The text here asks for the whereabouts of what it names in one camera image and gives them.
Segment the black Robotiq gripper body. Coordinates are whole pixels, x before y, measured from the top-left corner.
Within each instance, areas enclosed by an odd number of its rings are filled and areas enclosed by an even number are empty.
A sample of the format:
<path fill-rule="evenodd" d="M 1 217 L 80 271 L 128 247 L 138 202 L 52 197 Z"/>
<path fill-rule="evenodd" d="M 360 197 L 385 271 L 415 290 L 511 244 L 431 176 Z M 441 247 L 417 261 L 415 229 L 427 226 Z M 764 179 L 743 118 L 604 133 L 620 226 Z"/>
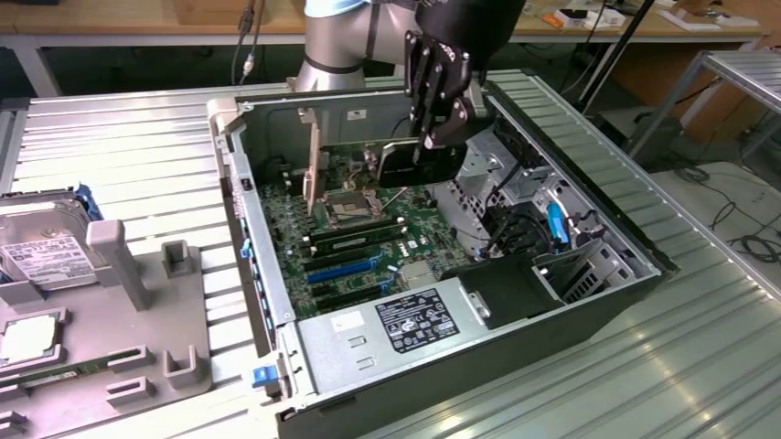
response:
<path fill-rule="evenodd" d="M 508 42 L 525 2 L 520 0 L 417 1 L 417 30 L 404 33 L 404 93 L 412 96 L 423 48 L 439 43 L 468 55 L 469 71 L 483 84 L 489 58 Z"/>

